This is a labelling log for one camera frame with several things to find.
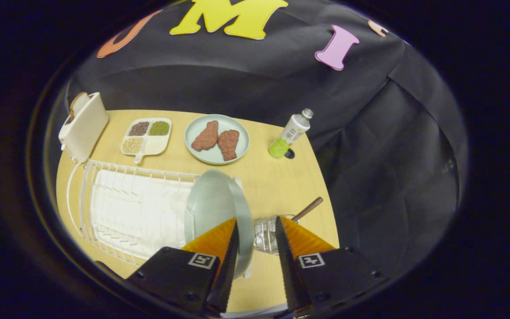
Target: light blue plate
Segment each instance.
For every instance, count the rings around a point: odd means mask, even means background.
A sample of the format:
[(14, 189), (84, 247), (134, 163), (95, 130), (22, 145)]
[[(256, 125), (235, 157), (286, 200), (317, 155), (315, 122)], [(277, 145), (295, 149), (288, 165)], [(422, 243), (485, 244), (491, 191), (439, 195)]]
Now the light blue plate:
[[(224, 161), (223, 154), (217, 144), (209, 150), (200, 152), (192, 148), (192, 142), (194, 142), (196, 137), (206, 128), (207, 123), (211, 121), (218, 121), (218, 135), (223, 131), (228, 131), (229, 129), (234, 129), (239, 132), (237, 147), (235, 147), (235, 153), (237, 154), (235, 159), (232, 159), (231, 161)], [(245, 153), (247, 153), (247, 149), (249, 148), (249, 134), (245, 127), (235, 119), (225, 115), (210, 114), (199, 117), (188, 125), (186, 133), (184, 133), (184, 142), (186, 143), (188, 151), (190, 151), (190, 153), (192, 153), (192, 155), (200, 161), (213, 165), (224, 165), (239, 160)]]
[(186, 214), (184, 236), (186, 243), (215, 226), (237, 218), (239, 251), (233, 278), (238, 278), (249, 266), (253, 254), (253, 218), (241, 188), (225, 173), (211, 169), (200, 176), (192, 186)]

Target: green beans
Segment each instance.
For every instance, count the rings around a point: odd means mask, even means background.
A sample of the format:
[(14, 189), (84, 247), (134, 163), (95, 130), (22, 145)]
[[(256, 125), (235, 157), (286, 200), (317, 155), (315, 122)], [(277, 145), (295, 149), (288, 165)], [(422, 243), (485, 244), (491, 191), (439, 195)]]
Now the green beans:
[(151, 127), (151, 130), (149, 131), (149, 135), (167, 135), (168, 129), (170, 128), (170, 125), (168, 125), (165, 121), (158, 121), (154, 122), (154, 124)]

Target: white dish rack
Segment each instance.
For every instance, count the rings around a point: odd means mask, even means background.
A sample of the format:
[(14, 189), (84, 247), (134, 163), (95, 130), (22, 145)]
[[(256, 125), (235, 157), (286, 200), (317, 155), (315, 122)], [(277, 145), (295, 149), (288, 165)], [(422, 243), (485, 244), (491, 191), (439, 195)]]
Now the white dish rack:
[[(200, 175), (92, 159), (84, 169), (79, 230), (91, 244), (138, 266), (163, 246), (186, 245), (186, 201)], [(238, 177), (235, 181), (241, 187)]]

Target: plate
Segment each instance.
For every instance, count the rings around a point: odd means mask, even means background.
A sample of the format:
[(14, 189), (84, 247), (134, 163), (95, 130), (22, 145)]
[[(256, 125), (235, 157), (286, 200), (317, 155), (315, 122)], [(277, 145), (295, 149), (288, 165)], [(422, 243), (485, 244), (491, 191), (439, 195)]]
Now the plate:
[[(151, 131), (152, 125), (157, 121), (164, 121), (168, 123), (168, 133), (166, 135), (149, 135)], [(129, 136), (129, 132), (131, 132), (131, 128), (139, 122), (148, 122), (149, 126), (147, 127), (147, 132), (144, 135), (140, 136)], [(172, 121), (170, 119), (164, 118), (164, 117), (148, 117), (146, 119), (137, 119), (129, 125), (129, 128), (127, 128), (127, 131), (125, 131), (125, 135), (123, 137), (123, 140), (121, 141), (121, 153), (125, 155), (131, 155), (135, 156), (135, 164), (139, 164), (141, 160), (143, 159), (144, 155), (157, 155), (166, 149), (166, 146), (168, 145), (168, 139), (170, 138), (170, 132), (172, 131)], [(123, 151), (123, 144), (126, 140), (134, 139), (142, 137), (143, 143), (141, 144), (141, 147), (139, 149), (139, 152), (136, 153), (126, 153)]]
[(238, 278), (249, 267), (253, 254), (253, 218), (241, 188), (225, 173), (211, 169), (198, 178), (190, 190), (184, 214), (186, 243), (215, 226), (237, 218), (239, 251), (233, 278)]
[[(200, 152), (192, 148), (192, 142), (194, 142), (196, 137), (202, 133), (202, 131), (206, 128), (207, 123), (210, 121), (218, 121), (218, 135), (223, 131), (228, 131), (229, 129), (234, 129), (239, 132), (239, 140), (237, 141), (237, 147), (235, 147), (235, 153), (237, 154), (236, 158), (231, 161), (224, 161), (223, 154), (217, 144), (209, 150)], [(188, 151), (190, 151), (190, 153), (192, 153), (192, 155), (200, 161), (212, 165), (224, 165), (239, 160), (243, 155), (245, 155), (245, 153), (247, 153), (247, 149), (249, 148), (249, 134), (245, 127), (235, 119), (227, 117), (226, 115), (210, 114), (199, 117), (188, 125), (186, 133), (184, 134), (184, 142), (186, 143)]]

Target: bottle cap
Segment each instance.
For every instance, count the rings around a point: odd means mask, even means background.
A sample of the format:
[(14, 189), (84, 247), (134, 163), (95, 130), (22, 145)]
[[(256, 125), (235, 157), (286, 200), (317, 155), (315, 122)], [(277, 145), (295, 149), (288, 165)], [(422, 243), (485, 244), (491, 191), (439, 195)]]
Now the bottle cap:
[(304, 111), (302, 111), (302, 116), (306, 117), (307, 119), (311, 119), (313, 115), (314, 112), (312, 112), (311, 109), (304, 109)]

